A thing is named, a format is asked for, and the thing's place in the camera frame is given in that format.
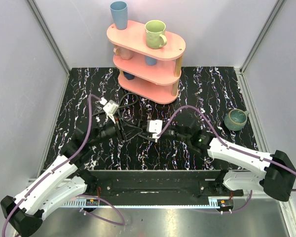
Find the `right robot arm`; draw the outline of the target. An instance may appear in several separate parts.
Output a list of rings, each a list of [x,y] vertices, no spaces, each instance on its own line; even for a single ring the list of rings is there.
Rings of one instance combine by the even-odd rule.
[[[200,128],[166,125],[161,138],[182,141],[189,148],[209,158],[227,161],[242,168],[220,172],[214,190],[220,196],[230,191],[264,192],[271,198],[287,202],[296,180],[296,169],[288,155],[280,150],[266,153],[230,143]]]

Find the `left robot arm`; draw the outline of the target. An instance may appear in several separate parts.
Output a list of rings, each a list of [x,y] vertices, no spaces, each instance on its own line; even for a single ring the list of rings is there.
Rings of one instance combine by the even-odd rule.
[[[4,237],[7,226],[11,225],[19,236],[30,237],[65,202],[96,193],[98,179],[85,167],[92,147],[114,137],[127,141],[142,131],[141,127],[118,118],[103,126],[91,122],[77,125],[71,140],[47,170],[21,193],[1,200],[5,217],[1,235]]]

